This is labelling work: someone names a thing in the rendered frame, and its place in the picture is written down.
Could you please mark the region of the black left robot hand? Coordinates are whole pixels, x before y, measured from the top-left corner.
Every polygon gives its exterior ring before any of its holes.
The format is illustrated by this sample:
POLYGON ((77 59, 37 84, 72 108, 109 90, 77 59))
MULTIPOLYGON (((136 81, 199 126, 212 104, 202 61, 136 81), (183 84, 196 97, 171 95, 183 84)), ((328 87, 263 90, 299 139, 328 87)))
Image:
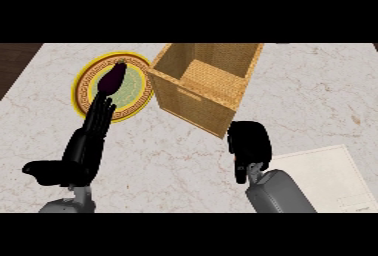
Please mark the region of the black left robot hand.
POLYGON ((22 172, 43 186, 88 186, 99 170, 105 137, 115 111, 112 99, 99 92, 90 105, 82 126, 75 130, 60 160, 28 162, 22 172))

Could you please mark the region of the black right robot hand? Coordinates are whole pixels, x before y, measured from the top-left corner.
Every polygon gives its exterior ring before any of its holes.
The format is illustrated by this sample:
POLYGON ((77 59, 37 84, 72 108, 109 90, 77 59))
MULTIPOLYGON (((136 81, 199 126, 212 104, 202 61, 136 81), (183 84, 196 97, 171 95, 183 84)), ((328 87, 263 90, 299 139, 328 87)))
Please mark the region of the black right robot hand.
POLYGON ((264 126, 254 121, 233 121, 227 129, 229 153, 235 155, 236 183, 246 182, 246 167, 261 163, 261 171, 271 161, 271 144, 264 126))

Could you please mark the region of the dark purple eggplant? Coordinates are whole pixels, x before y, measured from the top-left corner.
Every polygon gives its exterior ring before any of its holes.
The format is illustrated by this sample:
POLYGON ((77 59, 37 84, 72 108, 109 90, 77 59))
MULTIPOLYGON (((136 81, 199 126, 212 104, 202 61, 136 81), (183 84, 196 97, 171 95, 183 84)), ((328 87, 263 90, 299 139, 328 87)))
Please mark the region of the dark purple eggplant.
POLYGON ((119 60, 109 72, 100 78, 97 83, 97 91, 102 92, 106 96, 112 95, 118 91, 124 81, 125 70, 125 61, 119 60))

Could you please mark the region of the tan wicker basket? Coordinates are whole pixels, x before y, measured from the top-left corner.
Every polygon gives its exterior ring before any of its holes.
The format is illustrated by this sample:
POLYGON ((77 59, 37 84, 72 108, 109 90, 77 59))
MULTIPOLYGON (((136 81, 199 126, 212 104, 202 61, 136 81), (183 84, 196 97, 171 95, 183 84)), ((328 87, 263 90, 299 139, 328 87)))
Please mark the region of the tan wicker basket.
POLYGON ((168 43, 149 66, 159 108, 218 138, 233 120, 263 43, 168 43))

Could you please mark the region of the round yellow patterned plate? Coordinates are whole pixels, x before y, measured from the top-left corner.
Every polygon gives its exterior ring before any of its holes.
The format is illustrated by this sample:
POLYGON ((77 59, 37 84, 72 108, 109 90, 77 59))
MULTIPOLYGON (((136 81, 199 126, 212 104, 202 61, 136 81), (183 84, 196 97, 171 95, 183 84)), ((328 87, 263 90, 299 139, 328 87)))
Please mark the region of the round yellow patterned plate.
POLYGON ((99 81, 119 60, 125 61, 127 70, 122 85, 109 96, 112 103, 116 105, 112 123, 121 122, 136 115, 153 96, 147 78, 149 60, 134 52, 118 51, 106 53, 85 64, 71 86, 72 107, 78 115, 85 117, 97 93, 99 81))

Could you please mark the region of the cream rectangular placemat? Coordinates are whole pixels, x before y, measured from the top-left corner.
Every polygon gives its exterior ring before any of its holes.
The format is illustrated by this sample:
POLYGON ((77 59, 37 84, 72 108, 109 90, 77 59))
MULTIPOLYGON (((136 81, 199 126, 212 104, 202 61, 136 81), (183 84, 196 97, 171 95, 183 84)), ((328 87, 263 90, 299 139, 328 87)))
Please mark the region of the cream rectangular placemat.
POLYGON ((319 213, 378 213, 378 202, 344 145, 274 156, 319 213))

